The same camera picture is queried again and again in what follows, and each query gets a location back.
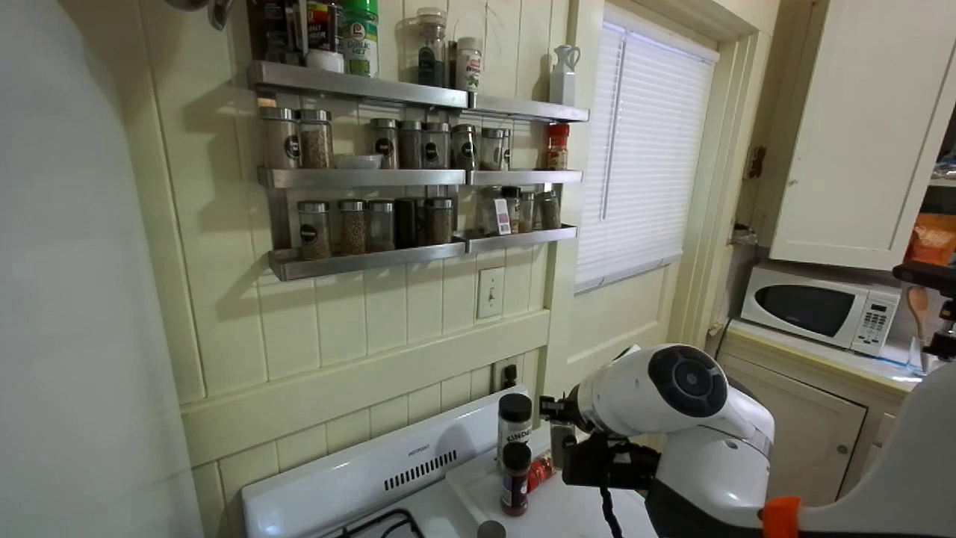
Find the microwave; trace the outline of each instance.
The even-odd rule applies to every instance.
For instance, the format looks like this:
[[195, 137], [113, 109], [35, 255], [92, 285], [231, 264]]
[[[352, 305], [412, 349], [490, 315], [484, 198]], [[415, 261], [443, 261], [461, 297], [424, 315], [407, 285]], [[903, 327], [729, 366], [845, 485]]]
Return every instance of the microwave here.
[[823, 342], [841, 349], [878, 355], [900, 308], [900, 288], [864, 275], [763, 264], [754, 266], [742, 318]]

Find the metal spice rack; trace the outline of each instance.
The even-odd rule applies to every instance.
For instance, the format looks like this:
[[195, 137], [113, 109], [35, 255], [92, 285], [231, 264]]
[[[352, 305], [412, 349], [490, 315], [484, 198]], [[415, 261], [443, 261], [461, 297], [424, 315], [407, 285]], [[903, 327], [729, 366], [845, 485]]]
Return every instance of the metal spice rack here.
[[[549, 101], [518, 101], [518, 98], [490, 98], [464, 89], [397, 83], [380, 77], [357, 77], [316, 71], [286, 64], [251, 64], [251, 86], [261, 97], [319, 97], [319, 98], [351, 98], [351, 101], [386, 101], [386, 104], [422, 104], [440, 112], [476, 112], [490, 118], [522, 118], [539, 124], [585, 124], [590, 112], [549, 104]], [[342, 275], [363, 270], [389, 270], [434, 264], [448, 258], [464, 258], [476, 251], [500, 249], [528, 249], [548, 242], [575, 239], [575, 228], [531, 230], [512, 236], [481, 236], [461, 239], [446, 245], [373, 251], [352, 258], [324, 258], [303, 261], [291, 245], [291, 198], [295, 188], [394, 188], [394, 185], [564, 185], [581, 182], [581, 170], [312, 170], [312, 167], [262, 167], [261, 185], [270, 194], [270, 222], [271, 245], [270, 270], [282, 282]]]

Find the window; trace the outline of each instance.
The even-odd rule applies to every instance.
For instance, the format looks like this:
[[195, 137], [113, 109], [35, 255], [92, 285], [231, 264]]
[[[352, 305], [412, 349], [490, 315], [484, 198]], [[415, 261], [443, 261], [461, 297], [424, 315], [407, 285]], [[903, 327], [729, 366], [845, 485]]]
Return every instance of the window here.
[[681, 258], [717, 54], [655, 30], [602, 30], [578, 291]]

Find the microwave door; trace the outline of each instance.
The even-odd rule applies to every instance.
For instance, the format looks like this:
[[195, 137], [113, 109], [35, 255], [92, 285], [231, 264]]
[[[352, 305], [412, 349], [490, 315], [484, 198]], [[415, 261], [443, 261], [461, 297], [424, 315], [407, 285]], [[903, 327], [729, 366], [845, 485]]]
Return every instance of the microwave door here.
[[857, 321], [857, 297], [827, 288], [772, 285], [755, 291], [755, 305], [775, 321], [776, 330], [852, 348]]

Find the white stove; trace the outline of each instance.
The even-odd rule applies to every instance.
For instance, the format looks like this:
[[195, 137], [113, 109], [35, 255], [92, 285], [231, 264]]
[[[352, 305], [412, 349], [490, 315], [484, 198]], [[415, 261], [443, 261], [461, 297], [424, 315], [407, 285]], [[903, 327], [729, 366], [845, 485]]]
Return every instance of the white stove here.
[[[501, 394], [245, 488], [248, 538], [476, 538], [490, 521], [512, 538], [606, 538], [597, 488], [558, 476], [528, 494], [522, 518], [501, 515], [492, 464]], [[536, 430], [531, 451], [548, 445], [548, 430]], [[612, 506], [627, 538], [655, 538], [640, 494], [616, 490]]]

